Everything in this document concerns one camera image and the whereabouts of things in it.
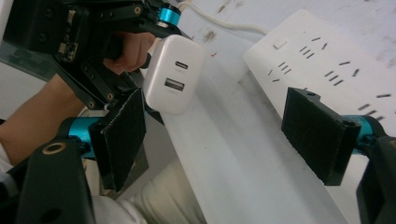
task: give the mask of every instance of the power switch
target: power switch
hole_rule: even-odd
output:
[[[283,47],[285,47],[288,44],[288,41],[284,38],[279,38],[278,40],[276,40],[273,44],[275,49],[281,49]]]

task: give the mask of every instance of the power adapter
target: power adapter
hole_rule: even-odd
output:
[[[157,44],[145,76],[148,106],[162,113],[182,114],[189,106],[205,64],[203,47],[181,35]]]

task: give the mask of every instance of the black handle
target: black handle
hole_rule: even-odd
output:
[[[116,60],[122,55],[122,39],[116,36],[111,36],[107,45],[105,58]],[[151,55],[147,56],[146,62],[140,68],[148,68]]]

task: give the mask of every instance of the human arm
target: human arm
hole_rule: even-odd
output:
[[[123,54],[115,61],[104,61],[104,64],[117,74],[133,71],[141,66],[146,60],[147,50],[154,41],[151,34],[119,35],[123,38]],[[10,163],[18,164],[29,157],[37,147],[51,140],[58,132],[62,121],[77,116],[83,106],[64,81],[55,75],[41,91],[0,125],[0,142]]]

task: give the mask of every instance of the usb port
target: usb port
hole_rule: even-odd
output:
[[[175,62],[175,65],[176,65],[176,66],[179,66],[179,67],[181,67],[181,68],[184,68],[184,69],[186,69],[186,70],[189,68],[188,65],[186,65],[186,64],[184,64],[184,63],[181,63],[181,62],[178,62],[178,61]]]
[[[184,84],[178,81],[174,81],[173,79],[167,78],[165,81],[165,86],[173,88],[177,91],[183,91]]]

